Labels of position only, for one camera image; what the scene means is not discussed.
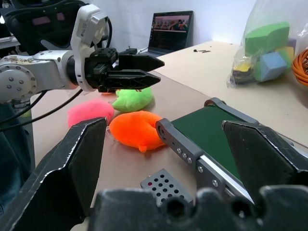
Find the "laptop screen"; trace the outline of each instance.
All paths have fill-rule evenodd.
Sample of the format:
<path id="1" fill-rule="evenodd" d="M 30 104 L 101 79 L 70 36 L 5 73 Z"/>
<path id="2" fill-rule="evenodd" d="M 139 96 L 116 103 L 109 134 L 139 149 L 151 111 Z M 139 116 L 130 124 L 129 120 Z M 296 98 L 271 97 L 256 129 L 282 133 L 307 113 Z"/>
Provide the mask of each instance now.
<path id="1" fill-rule="evenodd" d="M 155 13 L 149 50 L 171 52 L 186 48 L 192 11 Z"/>

